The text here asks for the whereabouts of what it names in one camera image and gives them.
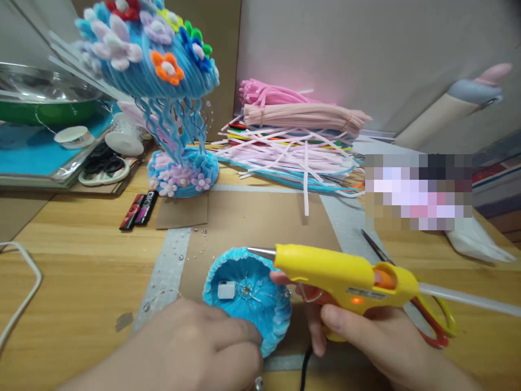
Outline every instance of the cardboard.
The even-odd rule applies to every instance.
[[[301,193],[210,191],[208,224],[190,236],[179,288],[182,297],[202,300],[210,266],[231,247],[293,243],[341,251],[319,195],[309,195],[309,217],[303,210]],[[295,294],[291,300],[291,324],[275,355],[304,353],[310,344],[302,300]]]
[[[190,198],[161,197],[156,229],[181,228],[208,222],[208,192]]]
[[[10,242],[45,206],[50,193],[0,193],[0,242]]]

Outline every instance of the flower center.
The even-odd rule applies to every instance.
[[[158,34],[165,33],[164,26],[160,21],[153,21],[150,27],[152,27],[152,30],[154,30]]]
[[[117,49],[123,44],[123,41],[112,31],[105,34],[103,42],[111,49]]]
[[[199,60],[203,61],[205,59],[205,52],[197,43],[192,44],[192,49],[194,49],[194,53],[199,57]]]
[[[167,75],[169,75],[169,76],[175,75],[175,68],[171,63],[169,63],[167,61],[163,61],[163,63],[161,64],[161,68],[163,68],[163,70],[167,73]]]
[[[168,11],[167,12],[167,21],[169,21],[172,24],[178,24],[179,19],[175,13]]]
[[[129,10],[129,4],[126,0],[116,0],[116,8],[119,12],[127,12]]]

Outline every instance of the white spool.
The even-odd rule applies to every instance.
[[[94,136],[84,126],[65,128],[54,135],[54,141],[66,149],[79,149],[92,144]]]
[[[112,120],[114,130],[105,136],[105,142],[124,156],[138,156],[144,151],[143,131],[125,113],[117,113]]]

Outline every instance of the roll of tape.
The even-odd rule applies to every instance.
[[[79,149],[92,144],[94,136],[85,126],[65,128],[54,135],[54,141],[66,149]]]

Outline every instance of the blue mat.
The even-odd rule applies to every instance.
[[[113,113],[120,112],[115,102]],[[94,137],[112,123],[112,114],[103,108],[84,124]],[[59,132],[66,127],[51,127]],[[54,141],[54,134],[42,126],[0,125],[0,174],[50,176],[81,149],[65,149]]]

